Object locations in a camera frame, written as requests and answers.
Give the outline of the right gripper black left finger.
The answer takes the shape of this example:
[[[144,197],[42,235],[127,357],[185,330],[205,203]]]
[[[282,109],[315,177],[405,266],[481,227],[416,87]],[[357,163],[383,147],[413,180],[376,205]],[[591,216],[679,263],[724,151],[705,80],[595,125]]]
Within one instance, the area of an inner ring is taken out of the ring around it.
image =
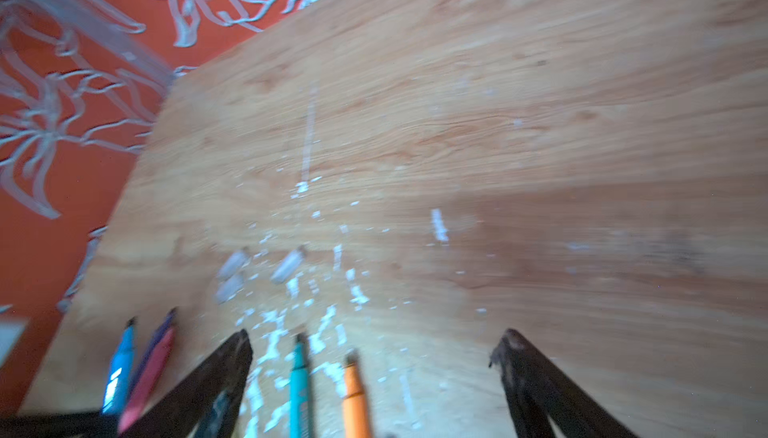
[[[6,417],[3,437],[231,437],[253,350],[246,330],[233,333],[124,432],[98,410]]]

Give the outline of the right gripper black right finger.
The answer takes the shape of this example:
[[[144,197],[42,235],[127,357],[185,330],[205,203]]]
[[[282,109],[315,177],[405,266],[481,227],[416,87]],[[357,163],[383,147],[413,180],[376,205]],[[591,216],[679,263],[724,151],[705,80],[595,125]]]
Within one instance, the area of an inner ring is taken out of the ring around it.
[[[507,406],[519,437],[633,437],[522,333],[507,329],[493,349]]]

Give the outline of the pink marker pen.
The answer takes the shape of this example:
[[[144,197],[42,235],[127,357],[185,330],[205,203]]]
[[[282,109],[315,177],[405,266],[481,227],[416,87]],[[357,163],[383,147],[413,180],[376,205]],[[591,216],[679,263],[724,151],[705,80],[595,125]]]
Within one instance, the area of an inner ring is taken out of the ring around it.
[[[166,366],[173,347],[175,334],[176,328],[171,325],[149,355],[147,364],[138,378],[137,384],[119,421],[119,435],[122,435],[142,416],[149,398]]]

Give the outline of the blue marker pen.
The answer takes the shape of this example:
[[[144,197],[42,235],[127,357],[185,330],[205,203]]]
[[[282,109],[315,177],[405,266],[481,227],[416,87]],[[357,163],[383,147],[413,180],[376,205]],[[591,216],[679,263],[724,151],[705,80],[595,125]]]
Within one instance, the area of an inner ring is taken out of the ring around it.
[[[120,415],[128,401],[134,359],[135,324],[135,317],[127,321],[120,343],[110,361],[101,409],[105,415]]]

